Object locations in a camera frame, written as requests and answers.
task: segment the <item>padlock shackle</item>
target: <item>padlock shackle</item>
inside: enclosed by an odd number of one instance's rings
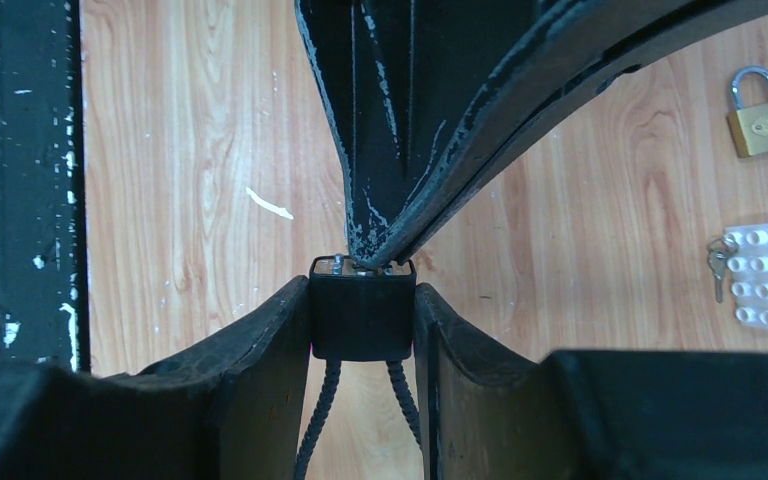
[[[743,109],[743,98],[740,96],[740,82],[743,80],[743,76],[747,73],[757,73],[759,75],[763,75],[764,78],[766,78],[768,81],[768,70],[764,67],[753,65],[740,69],[740,71],[735,74],[734,80],[731,81],[731,93],[734,95],[734,106],[738,110]]]

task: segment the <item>black metal bracket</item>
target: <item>black metal bracket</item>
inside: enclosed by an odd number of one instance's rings
[[[351,257],[319,257],[310,268],[313,356],[324,360],[404,360],[413,342],[413,262],[367,269]]]
[[[79,11],[0,0],[0,362],[89,372]]]

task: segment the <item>chipped black paint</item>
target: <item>chipped black paint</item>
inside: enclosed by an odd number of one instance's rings
[[[0,0],[0,361],[89,370],[80,55],[77,0]]]

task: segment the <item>wood grain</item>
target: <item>wood grain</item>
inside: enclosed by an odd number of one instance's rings
[[[345,250],[342,177],[292,2],[82,5],[92,363],[109,375],[191,345]],[[768,332],[714,302],[705,263],[724,226],[768,221],[768,156],[738,161],[725,121],[748,64],[768,67],[768,17],[620,78],[419,252],[421,279],[533,359],[768,351]],[[762,87],[747,81],[747,100]],[[322,375],[314,361],[304,422]],[[420,465],[385,367],[346,366],[308,478],[420,478]]]

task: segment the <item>white paint speck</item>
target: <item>white paint speck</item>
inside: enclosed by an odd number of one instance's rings
[[[367,191],[364,191],[364,193],[367,195],[366,197],[366,208],[369,209],[369,213],[371,213],[373,216],[375,216],[376,219],[381,223],[381,226],[384,228],[390,227],[390,222],[387,221],[386,218],[384,218],[383,215],[378,213],[378,210],[375,209],[375,207],[372,206],[372,202],[369,200],[369,193]]]
[[[378,66],[378,86],[381,93],[384,94],[384,108],[386,109],[387,123],[390,125],[390,133],[393,135],[393,143],[398,147],[399,137],[396,131],[396,114],[393,111],[393,102],[390,101],[390,86],[387,83],[387,73],[384,71],[384,64],[376,61]]]
[[[284,207],[278,207],[276,205],[273,205],[266,200],[260,198],[260,196],[256,193],[254,193],[254,190],[252,190],[249,187],[246,187],[246,193],[254,200],[254,203],[260,205],[261,207],[265,208],[266,210],[269,210],[270,212],[274,213],[275,215],[278,215],[279,217],[284,217],[287,220],[292,220],[293,214],[287,211]]]
[[[66,167],[68,167],[69,170],[72,170],[77,165],[75,163],[75,152],[71,150],[66,152],[66,155],[63,155],[63,160],[66,160]]]
[[[16,341],[16,337],[19,335],[19,327],[21,326],[20,322],[7,322],[4,324],[4,338],[2,339],[4,348],[10,348],[10,344]]]
[[[57,271],[60,271],[60,239],[54,239],[54,262],[57,264]]]
[[[363,8],[363,4],[361,3],[361,13],[363,13],[363,19],[366,20],[366,28],[369,29],[369,31],[375,30],[375,20],[372,18],[372,15],[366,14],[366,9]]]
[[[66,312],[69,314],[69,339],[72,342],[72,359],[70,360],[70,363],[72,364],[72,371],[77,372],[78,371],[78,312],[75,311],[75,307],[72,305],[69,305],[68,303],[64,303],[60,306],[61,312]]]

